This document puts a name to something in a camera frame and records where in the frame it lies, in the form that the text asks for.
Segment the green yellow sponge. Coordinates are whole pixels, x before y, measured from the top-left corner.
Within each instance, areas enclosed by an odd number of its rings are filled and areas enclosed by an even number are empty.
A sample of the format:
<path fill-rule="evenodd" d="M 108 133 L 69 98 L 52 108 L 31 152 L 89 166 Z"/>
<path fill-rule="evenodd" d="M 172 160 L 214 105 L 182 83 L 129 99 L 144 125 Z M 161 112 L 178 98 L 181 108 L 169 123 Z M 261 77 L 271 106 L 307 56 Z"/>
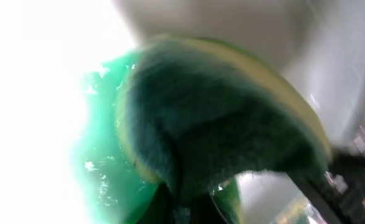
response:
<path fill-rule="evenodd" d="M 190 202 L 246 171 L 321 177 L 333 158 L 318 115 L 265 62 L 225 42 L 160 36 L 139 46 L 115 129 L 138 172 Z"/>

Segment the white plate stained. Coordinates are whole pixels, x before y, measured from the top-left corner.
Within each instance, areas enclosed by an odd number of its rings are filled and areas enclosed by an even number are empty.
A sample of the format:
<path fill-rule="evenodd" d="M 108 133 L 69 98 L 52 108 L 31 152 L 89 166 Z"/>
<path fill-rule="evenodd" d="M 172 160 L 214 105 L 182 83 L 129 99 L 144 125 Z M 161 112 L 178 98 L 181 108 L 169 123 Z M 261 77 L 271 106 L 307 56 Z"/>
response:
<path fill-rule="evenodd" d="M 319 177 L 246 171 L 181 203 L 115 129 L 134 53 L 160 36 L 249 52 L 318 115 Z M 365 102 L 365 1 L 0 1 L 0 223 L 324 223 L 295 185 L 321 180 Z"/>

